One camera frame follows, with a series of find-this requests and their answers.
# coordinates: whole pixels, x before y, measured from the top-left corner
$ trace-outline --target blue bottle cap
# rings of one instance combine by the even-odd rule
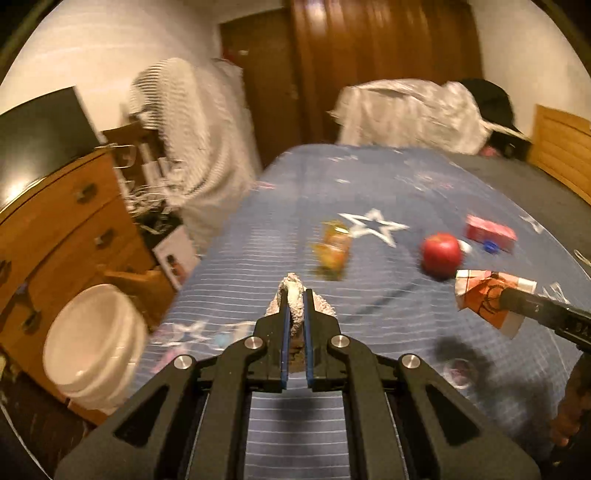
[[[484,242],[484,251],[490,254],[497,254],[499,252],[499,246],[490,240],[486,240]]]

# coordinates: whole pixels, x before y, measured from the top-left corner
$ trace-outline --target wooden door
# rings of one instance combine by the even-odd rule
[[[220,25],[223,51],[243,69],[263,168],[302,143],[295,46],[287,8]]]
[[[482,78],[465,0],[291,0],[310,142],[333,142],[342,88],[382,79]]]

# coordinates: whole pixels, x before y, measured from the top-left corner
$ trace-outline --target person's hand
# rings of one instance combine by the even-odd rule
[[[591,356],[583,355],[566,384],[558,415],[550,422],[550,438],[559,447],[566,447],[581,428],[581,417],[591,410]]]

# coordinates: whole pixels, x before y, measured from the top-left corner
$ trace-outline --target red apple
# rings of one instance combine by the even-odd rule
[[[451,278],[462,264],[462,249],[457,238],[450,233],[429,236],[421,246],[423,270],[436,278]]]

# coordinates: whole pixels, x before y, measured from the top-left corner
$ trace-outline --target striped fabric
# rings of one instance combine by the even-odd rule
[[[168,59],[144,70],[131,88],[130,112],[162,139],[164,193],[200,253],[248,193],[260,161],[244,108],[213,62]]]

